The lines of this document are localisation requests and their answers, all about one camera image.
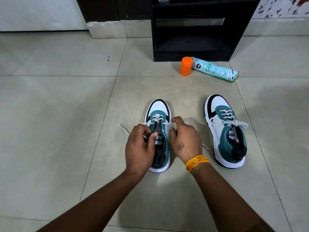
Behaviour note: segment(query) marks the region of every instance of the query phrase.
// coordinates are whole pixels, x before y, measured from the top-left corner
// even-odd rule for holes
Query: floral wall decal
[[[252,18],[309,18],[309,0],[261,0]]]

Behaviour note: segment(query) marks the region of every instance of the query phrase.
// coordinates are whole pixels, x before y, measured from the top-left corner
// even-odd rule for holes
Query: shoe sole
[[[150,103],[150,105],[149,105],[147,111],[149,110],[150,106],[152,105],[152,103],[153,103],[154,101],[155,101],[155,100],[153,100],[153,101]],[[170,113],[170,121],[171,121],[172,115],[171,115],[171,110],[170,110],[170,107],[169,107],[169,106],[168,106],[168,111],[169,111],[169,113]],[[165,170],[168,169],[168,167],[170,166],[170,163],[171,163],[171,155],[170,155],[170,151],[168,150],[168,163],[164,166],[164,168],[161,168],[161,169],[153,169],[152,167],[150,167],[149,170],[152,171],[152,172],[154,172],[154,173],[162,173],[162,172],[164,172]]]
[[[211,130],[211,134],[212,134],[213,140],[214,140],[214,156],[215,156],[216,160],[217,160],[220,164],[222,164],[224,167],[231,168],[231,169],[239,168],[239,167],[243,166],[243,164],[245,163],[245,157],[243,157],[243,159],[242,159],[240,162],[234,164],[234,163],[227,162],[225,159],[223,159],[223,157],[222,157],[221,154],[220,154],[220,151],[219,151],[219,148],[218,148],[217,137],[216,137],[214,128],[213,128],[213,126],[212,126],[212,124],[211,124],[211,122],[210,122],[210,120],[209,120],[208,115],[206,115],[206,114],[208,114],[208,112],[207,112],[207,110],[206,110],[206,109],[207,109],[206,105],[208,104],[208,100],[209,100],[209,98],[210,98],[211,96],[212,96],[212,95],[210,95],[210,96],[206,99],[206,101],[205,101],[205,103],[204,103],[204,115],[205,115],[206,122],[207,122],[207,124],[208,124],[208,127],[209,127],[210,130]]]

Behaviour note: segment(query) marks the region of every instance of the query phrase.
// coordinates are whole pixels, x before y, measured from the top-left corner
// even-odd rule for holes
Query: sneaker
[[[241,167],[247,153],[241,127],[247,128],[248,124],[236,120],[230,105],[218,94],[207,98],[204,112],[213,135],[216,160],[227,168]]]
[[[145,125],[151,133],[157,132],[158,136],[155,141],[155,154],[150,171],[161,173],[168,169],[171,161],[168,138],[170,131],[171,110],[162,99],[153,101],[146,113]]]

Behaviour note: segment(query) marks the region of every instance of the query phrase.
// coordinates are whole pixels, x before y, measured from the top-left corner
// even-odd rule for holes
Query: yellow wrist thread
[[[200,163],[210,163],[204,155],[195,156],[186,163],[186,168],[189,173]]]

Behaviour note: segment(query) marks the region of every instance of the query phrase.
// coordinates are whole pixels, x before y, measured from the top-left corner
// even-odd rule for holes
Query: black cabinet
[[[154,61],[229,61],[259,1],[151,0]]]

